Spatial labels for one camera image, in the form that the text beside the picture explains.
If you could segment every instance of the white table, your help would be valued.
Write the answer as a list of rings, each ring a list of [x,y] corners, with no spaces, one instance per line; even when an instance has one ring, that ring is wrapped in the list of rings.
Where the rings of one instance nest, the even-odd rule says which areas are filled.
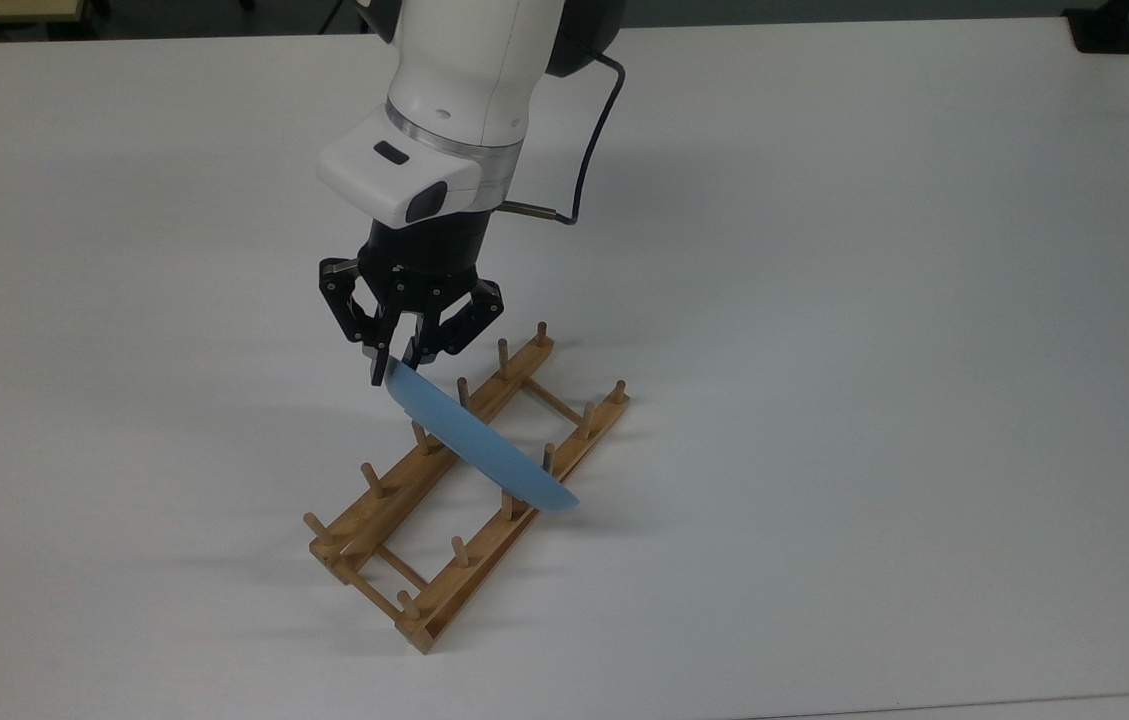
[[[636,405],[441,638],[305,548],[412,437],[316,288],[373,38],[0,46],[0,715],[785,715],[1129,693],[1129,58],[1062,20],[624,32],[548,387]],[[610,76],[545,81],[563,204]],[[524,401],[526,446],[561,425]],[[470,476],[392,539],[432,573]]]

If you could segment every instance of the wooden peg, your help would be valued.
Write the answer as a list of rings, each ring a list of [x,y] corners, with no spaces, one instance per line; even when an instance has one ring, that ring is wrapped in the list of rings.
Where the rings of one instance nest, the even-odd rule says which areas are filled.
[[[462,536],[453,536],[453,559],[458,561],[458,568],[471,567],[471,556],[467,555],[467,543],[462,542]]]
[[[320,542],[325,544],[332,544],[335,542],[332,539],[332,533],[329,532],[329,528],[323,527],[323,523],[321,523],[320,518],[316,518],[314,512],[307,512],[301,517],[301,519],[305,524],[307,524],[307,527],[310,528],[310,532],[316,534]]]
[[[409,620],[421,618],[422,612],[417,607],[417,600],[413,600],[413,596],[410,596],[408,591],[400,591],[399,596],[395,596],[395,600],[400,602],[400,607],[403,607]]]
[[[506,491],[501,491],[501,519],[508,523],[515,519],[515,498]]]
[[[426,429],[419,425],[415,421],[413,423],[413,437],[417,438],[417,446],[421,448],[422,455],[431,454],[431,444],[426,441]]]
[[[373,465],[365,462],[364,465],[359,466],[360,473],[364,474],[364,478],[368,480],[368,493],[373,497],[385,497],[386,491],[382,488],[382,480],[377,477],[377,471],[373,469]]]
[[[506,339],[497,341],[497,378],[510,377],[510,351],[506,348]]]
[[[583,421],[577,424],[577,437],[590,439],[590,425],[593,421],[595,421],[595,404],[587,402],[586,407],[583,410]]]

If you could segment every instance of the black cable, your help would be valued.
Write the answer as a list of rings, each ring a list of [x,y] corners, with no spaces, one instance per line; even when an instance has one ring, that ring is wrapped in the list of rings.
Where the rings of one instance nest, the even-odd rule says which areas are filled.
[[[344,1],[345,0],[336,0],[336,2],[334,3],[334,6],[332,6],[332,10],[329,14],[329,17],[325,18],[325,24],[322,24],[322,26],[320,26],[320,32],[316,33],[316,35],[323,35],[323,33],[325,33],[327,30],[329,26],[331,26],[331,24],[332,24],[332,19],[336,18],[336,10],[341,9],[341,5]]]
[[[527,202],[511,202],[506,201],[497,210],[501,210],[505,213],[515,213],[517,216],[528,216],[531,218],[540,218],[544,220],[555,220],[557,223],[574,225],[577,223],[578,211],[583,208],[583,184],[586,183],[586,170],[590,168],[590,156],[595,153],[595,146],[599,142],[599,133],[604,131],[604,123],[609,120],[609,113],[613,111],[613,104],[618,100],[619,93],[622,91],[622,86],[627,82],[627,69],[622,67],[622,63],[609,58],[604,53],[599,53],[598,50],[593,49],[587,45],[583,45],[580,42],[560,33],[564,39],[572,42],[583,53],[590,55],[590,58],[597,63],[606,65],[618,73],[618,81],[613,82],[613,90],[609,93],[609,100],[604,104],[604,109],[599,112],[599,120],[595,123],[595,129],[590,132],[590,142],[586,146],[586,152],[583,155],[583,166],[577,170],[577,184],[574,186],[574,214],[572,217],[561,216],[559,210],[553,208],[542,208],[541,205],[528,205]]]

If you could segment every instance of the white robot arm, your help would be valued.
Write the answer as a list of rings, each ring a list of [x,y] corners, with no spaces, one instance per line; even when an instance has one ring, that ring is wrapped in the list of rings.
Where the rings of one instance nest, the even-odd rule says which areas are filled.
[[[501,204],[564,0],[408,0],[384,105],[320,155],[320,177],[377,222]]]
[[[624,1],[357,1],[399,47],[399,68],[386,102],[320,155],[323,182],[373,218],[357,258],[322,261],[320,286],[380,384],[401,314],[417,316],[403,355],[415,368],[440,351],[457,354],[504,310],[499,288],[474,264],[510,187],[533,88],[545,73],[564,77],[602,58]],[[352,297],[359,281],[378,302],[371,315]]]

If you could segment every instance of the wooden dowel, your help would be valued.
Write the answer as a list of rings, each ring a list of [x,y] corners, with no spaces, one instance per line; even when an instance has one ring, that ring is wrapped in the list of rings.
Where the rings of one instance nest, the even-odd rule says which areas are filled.
[[[583,421],[577,424],[577,437],[590,439],[590,425],[593,421],[595,421],[595,404],[587,402],[586,407],[583,410]]]
[[[497,377],[506,379],[510,377],[510,351],[506,348],[506,339],[497,340]]]
[[[422,612],[417,607],[417,600],[413,600],[413,596],[410,596],[408,591],[400,591],[399,596],[395,596],[395,600],[400,602],[400,606],[404,609],[404,615],[408,615],[409,620],[421,618]]]
[[[335,542],[335,539],[332,538],[332,533],[330,533],[329,528],[321,523],[320,518],[316,518],[314,512],[307,512],[301,518],[305,520],[305,524],[307,524],[307,527],[310,528],[310,532],[316,534],[320,542],[325,544],[332,544]]]
[[[501,519],[508,523],[515,519],[515,498],[506,491],[501,491]]]
[[[400,560],[400,555],[395,555],[394,552],[387,550],[385,544],[380,544],[376,548],[373,548],[373,552],[376,552],[378,557],[385,560],[387,565],[391,565],[391,568],[395,568],[396,573],[404,576],[404,579],[408,580],[410,583],[413,583],[413,587],[415,587],[417,589],[426,588],[427,585],[426,578],[422,578],[422,576],[420,576],[417,570],[410,567],[408,562]]]
[[[422,455],[431,454],[431,444],[426,441],[426,429],[422,425],[413,423],[413,437],[417,439],[417,446],[421,448]]]
[[[577,411],[574,411],[572,407],[566,405],[562,399],[552,395],[551,390],[542,387],[541,383],[535,381],[535,379],[524,378],[524,384],[520,387],[527,389],[528,392],[532,392],[533,395],[536,395],[537,397],[544,399],[546,402],[546,405],[550,405],[555,411],[555,413],[559,413],[560,415],[564,415],[564,418],[568,418],[569,423],[574,423],[575,425],[581,423],[583,416],[578,415]]]
[[[382,488],[382,480],[377,477],[377,471],[373,469],[373,465],[369,462],[365,462],[364,465],[359,466],[360,473],[364,474],[364,478],[368,480],[368,492],[373,497],[385,497],[386,489]]]
[[[462,542],[462,536],[453,536],[453,559],[458,562],[458,568],[471,567],[471,556],[467,555],[467,543]]]

